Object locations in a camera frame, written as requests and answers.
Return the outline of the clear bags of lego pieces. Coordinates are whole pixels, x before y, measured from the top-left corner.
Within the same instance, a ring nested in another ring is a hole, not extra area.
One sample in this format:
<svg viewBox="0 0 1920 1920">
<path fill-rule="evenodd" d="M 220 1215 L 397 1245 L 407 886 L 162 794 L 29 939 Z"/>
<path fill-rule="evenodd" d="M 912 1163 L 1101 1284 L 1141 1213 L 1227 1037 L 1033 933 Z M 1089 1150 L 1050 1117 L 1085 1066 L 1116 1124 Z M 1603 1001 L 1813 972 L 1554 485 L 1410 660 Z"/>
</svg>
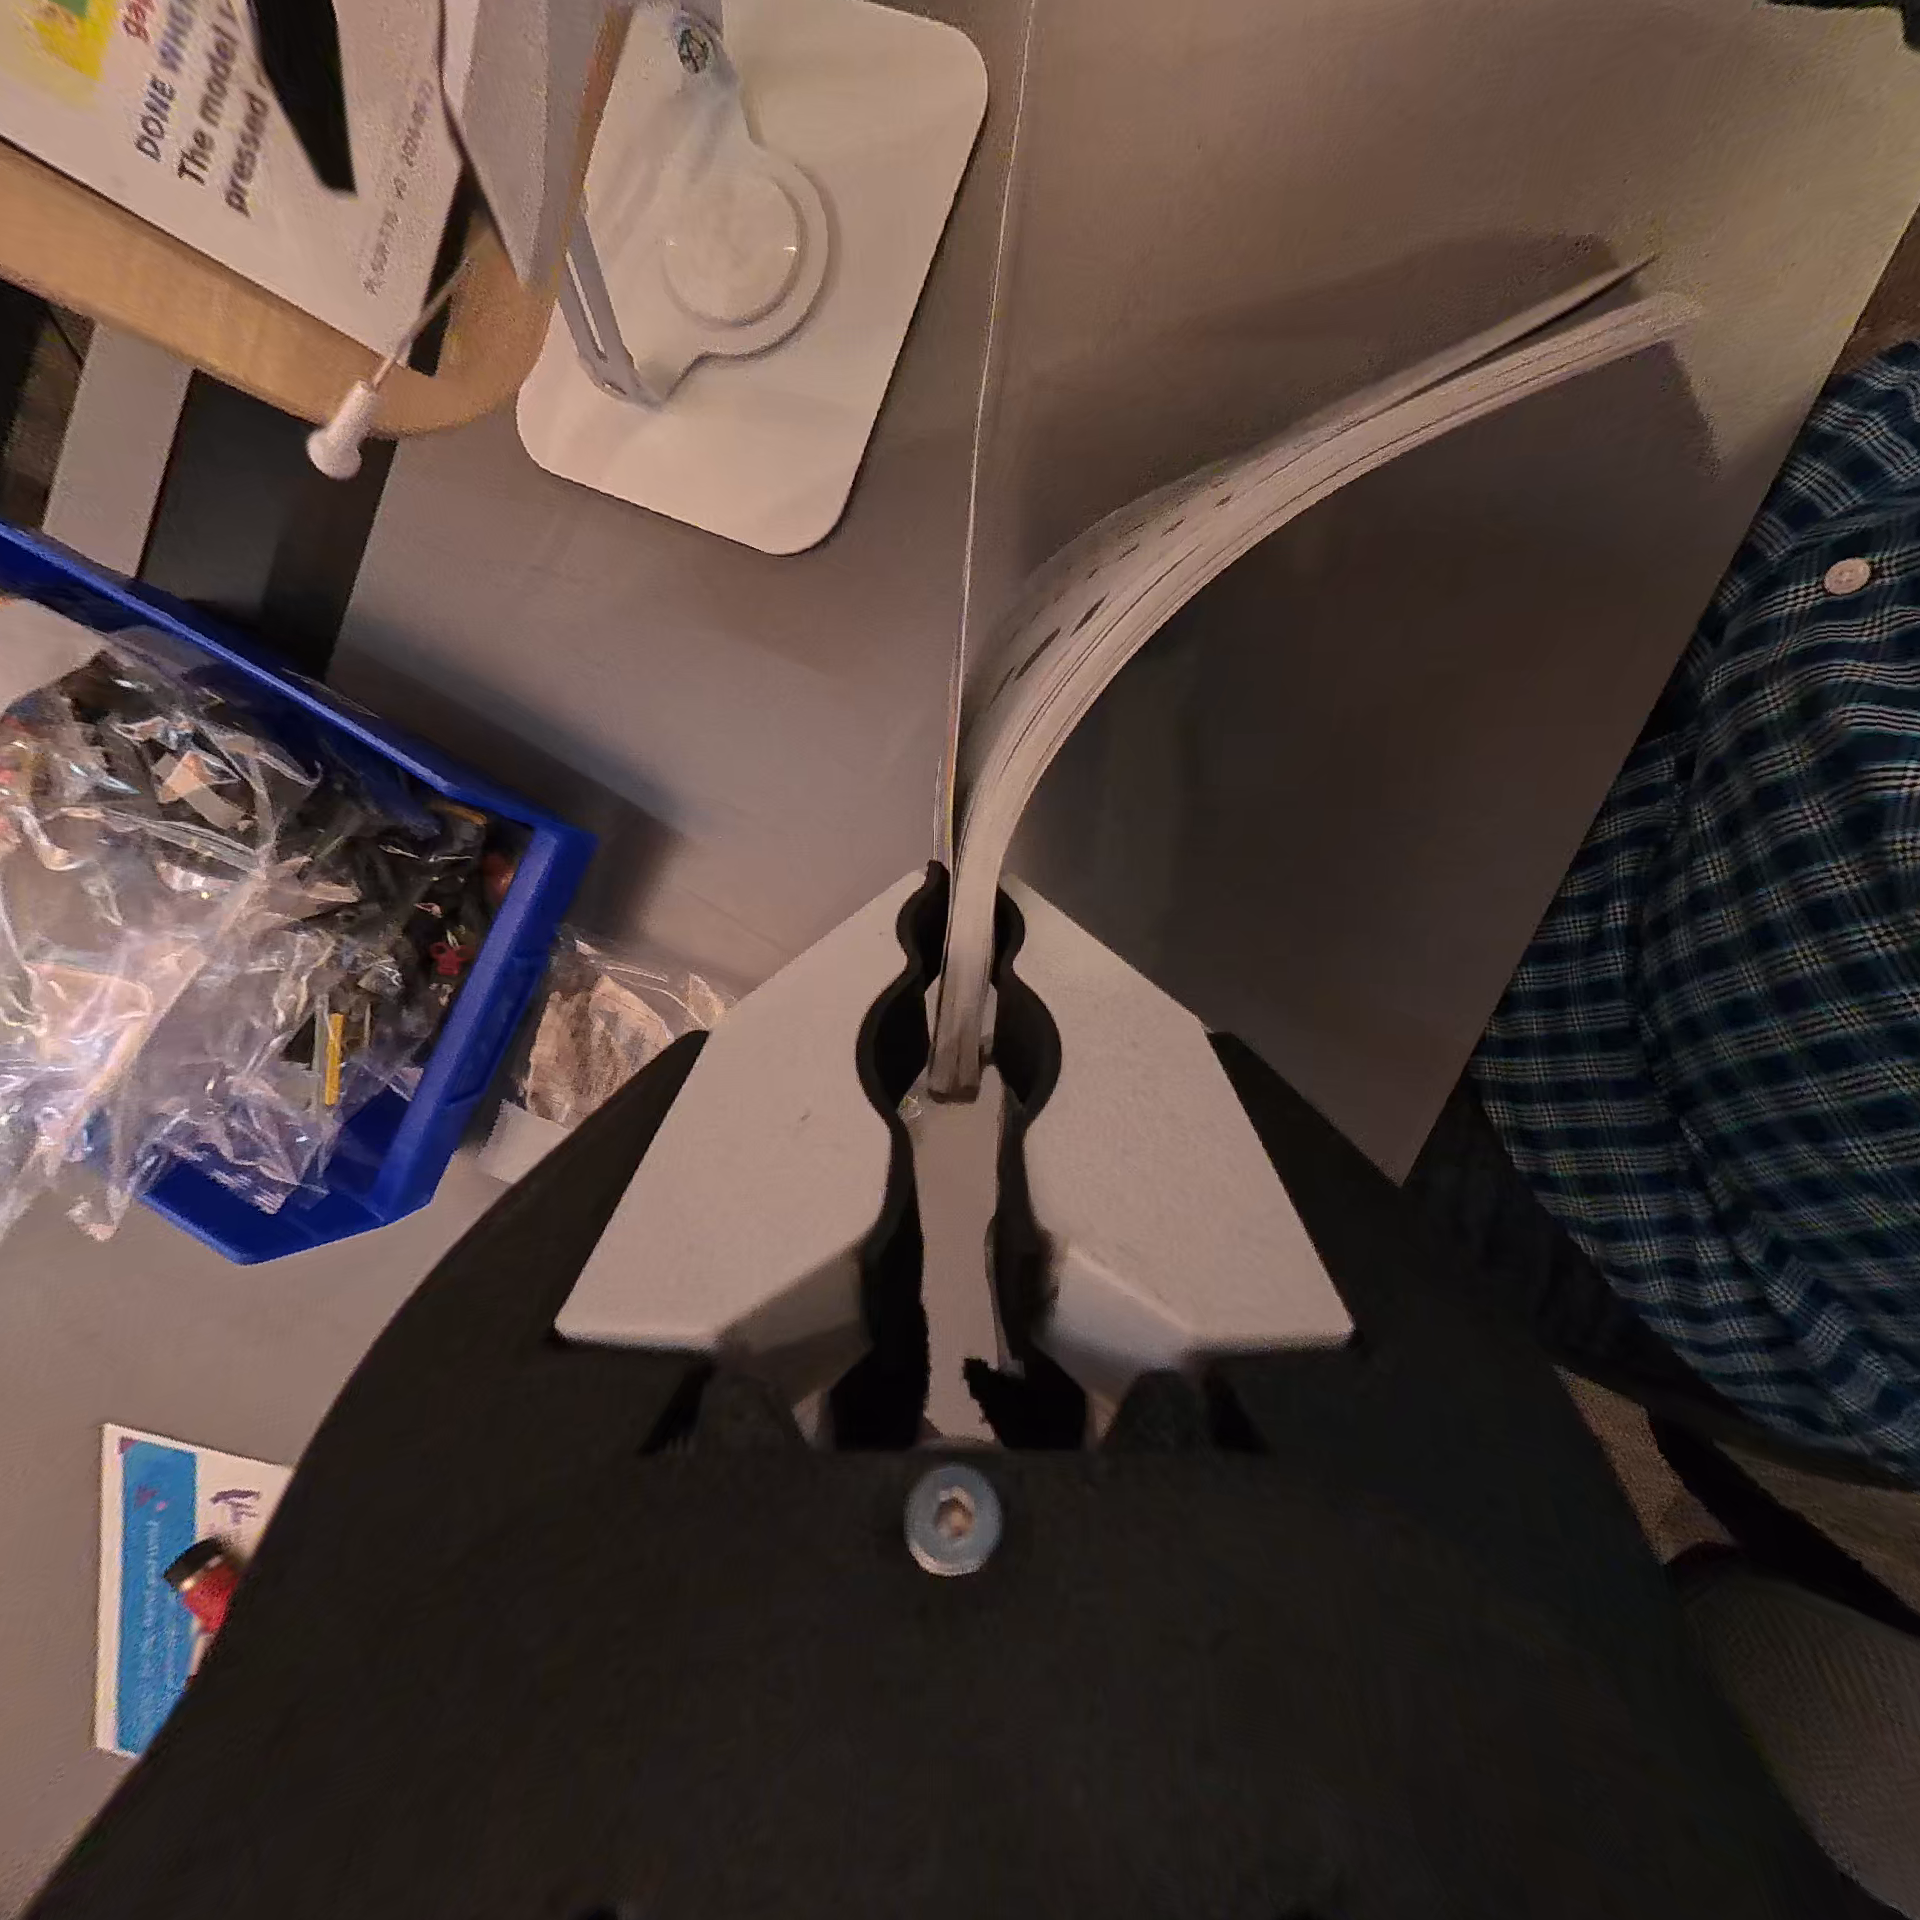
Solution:
<svg viewBox="0 0 1920 1920">
<path fill-rule="evenodd" d="M 490 935 L 496 822 L 171 636 L 5 599 L 2 1222 L 316 1202 Z"/>
</svg>

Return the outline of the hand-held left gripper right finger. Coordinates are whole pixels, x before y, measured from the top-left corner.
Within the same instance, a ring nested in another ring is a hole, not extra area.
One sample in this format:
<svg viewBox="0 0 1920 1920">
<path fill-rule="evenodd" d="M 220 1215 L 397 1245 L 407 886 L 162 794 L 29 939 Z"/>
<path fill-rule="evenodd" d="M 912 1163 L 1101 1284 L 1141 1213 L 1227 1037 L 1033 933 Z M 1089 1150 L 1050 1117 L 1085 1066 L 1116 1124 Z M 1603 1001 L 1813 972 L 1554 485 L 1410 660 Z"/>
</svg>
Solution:
<svg viewBox="0 0 1920 1920">
<path fill-rule="evenodd" d="M 1116 1407 L 1141 1375 L 1354 1339 L 1209 1030 L 1033 886 L 997 900 L 997 1315 Z"/>
</svg>

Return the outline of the blue plastic bin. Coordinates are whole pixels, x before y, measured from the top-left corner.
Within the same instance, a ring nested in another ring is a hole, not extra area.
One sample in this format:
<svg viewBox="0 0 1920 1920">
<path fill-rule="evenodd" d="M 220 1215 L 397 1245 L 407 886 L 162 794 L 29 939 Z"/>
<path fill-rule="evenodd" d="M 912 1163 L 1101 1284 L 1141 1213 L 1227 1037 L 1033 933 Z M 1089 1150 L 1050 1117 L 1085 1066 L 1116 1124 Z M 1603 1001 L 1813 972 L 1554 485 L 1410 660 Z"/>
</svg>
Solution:
<svg viewBox="0 0 1920 1920">
<path fill-rule="evenodd" d="M 593 834 L 411 740 L 371 708 L 336 695 L 267 649 L 208 625 L 199 610 L 108 574 L 15 524 L 5 524 L 5 599 L 10 596 L 75 618 L 103 634 L 167 634 L 248 687 L 311 714 L 325 730 L 365 743 L 432 790 L 483 810 L 496 822 L 500 850 L 487 865 L 496 911 L 431 1054 L 420 1091 L 409 1102 L 384 1102 L 365 1110 L 351 1126 L 347 1150 L 333 1161 L 320 1198 L 296 1202 L 280 1215 L 260 1215 L 220 1195 L 210 1177 L 184 1169 L 133 1202 L 236 1263 L 313 1252 L 420 1212 L 437 1195 L 481 1095 L 506 1061 L 513 1030 L 544 972 L 547 951 L 586 876 Z"/>
</svg>

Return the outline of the lego instruction booklet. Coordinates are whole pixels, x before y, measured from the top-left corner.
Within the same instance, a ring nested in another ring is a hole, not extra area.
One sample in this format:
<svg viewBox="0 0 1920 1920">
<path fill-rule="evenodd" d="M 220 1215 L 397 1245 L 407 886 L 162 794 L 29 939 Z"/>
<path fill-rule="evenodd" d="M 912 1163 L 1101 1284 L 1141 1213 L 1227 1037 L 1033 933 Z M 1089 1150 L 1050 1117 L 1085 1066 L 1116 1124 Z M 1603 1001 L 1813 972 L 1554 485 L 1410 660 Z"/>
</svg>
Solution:
<svg viewBox="0 0 1920 1920">
<path fill-rule="evenodd" d="M 1689 465 L 1658 4 L 1036 4 L 959 810 L 1375 1141 L 1577 837 L 1577 682 Z"/>
</svg>

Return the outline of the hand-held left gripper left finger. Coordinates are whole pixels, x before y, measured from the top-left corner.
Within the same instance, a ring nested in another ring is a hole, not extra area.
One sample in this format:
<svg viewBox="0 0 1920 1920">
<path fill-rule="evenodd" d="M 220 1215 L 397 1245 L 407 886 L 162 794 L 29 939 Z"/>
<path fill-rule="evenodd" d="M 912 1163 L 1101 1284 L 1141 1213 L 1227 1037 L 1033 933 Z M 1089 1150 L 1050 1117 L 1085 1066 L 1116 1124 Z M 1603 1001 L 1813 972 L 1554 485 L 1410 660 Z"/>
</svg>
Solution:
<svg viewBox="0 0 1920 1920">
<path fill-rule="evenodd" d="M 705 1036 L 573 1282 L 576 1346 L 756 1373 L 832 1427 L 922 1427 L 929 1313 L 903 1105 L 929 1067 L 944 873 L 912 873 Z"/>
</svg>

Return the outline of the printed task instruction sheet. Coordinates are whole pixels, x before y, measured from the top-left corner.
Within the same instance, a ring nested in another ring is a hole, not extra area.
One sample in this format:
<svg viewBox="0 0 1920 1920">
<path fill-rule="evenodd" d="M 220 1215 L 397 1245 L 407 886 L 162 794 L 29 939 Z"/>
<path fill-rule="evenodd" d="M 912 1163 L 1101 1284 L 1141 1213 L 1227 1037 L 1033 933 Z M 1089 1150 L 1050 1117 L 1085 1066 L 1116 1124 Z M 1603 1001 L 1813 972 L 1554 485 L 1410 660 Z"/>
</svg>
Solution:
<svg viewBox="0 0 1920 1920">
<path fill-rule="evenodd" d="M 463 159 L 434 3 L 5 3 L 5 145 L 378 351 Z"/>
</svg>

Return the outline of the blue and white card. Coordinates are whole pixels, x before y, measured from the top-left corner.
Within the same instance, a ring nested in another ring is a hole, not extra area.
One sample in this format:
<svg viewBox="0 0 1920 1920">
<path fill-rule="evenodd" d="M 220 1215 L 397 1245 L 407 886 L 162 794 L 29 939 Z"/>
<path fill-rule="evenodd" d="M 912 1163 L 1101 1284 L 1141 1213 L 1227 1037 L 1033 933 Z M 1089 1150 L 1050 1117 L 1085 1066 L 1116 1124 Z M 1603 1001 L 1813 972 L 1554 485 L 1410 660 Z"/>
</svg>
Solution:
<svg viewBox="0 0 1920 1920">
<path fill-rule="evenodd" d="M 191 1548 L 252 1556 L 293 1470 L 108 1423 L 100 1437 L 100 1577 L 91 1739 L 145 1754 L 202 1661 L 205 1627 L 167 1569 Z"/>
</svg>

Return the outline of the clear bag of lego pieces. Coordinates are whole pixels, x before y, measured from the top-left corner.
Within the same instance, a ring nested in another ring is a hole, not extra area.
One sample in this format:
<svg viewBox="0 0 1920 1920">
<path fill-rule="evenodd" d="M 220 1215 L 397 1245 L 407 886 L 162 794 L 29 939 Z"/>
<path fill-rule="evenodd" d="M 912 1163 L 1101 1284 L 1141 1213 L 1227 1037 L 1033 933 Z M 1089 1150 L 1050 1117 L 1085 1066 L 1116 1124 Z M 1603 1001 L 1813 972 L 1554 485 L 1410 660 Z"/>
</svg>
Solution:
<svg viewBox="0 0 1920 1920">
<path fill-rule="evenodd" d="M 572 1130 L 684 1036 L 719 1027 L 733 1004 L 729 985 L 672 954 L 564 924 L 513 1054 L 507 1100 Z"/>
</svg>

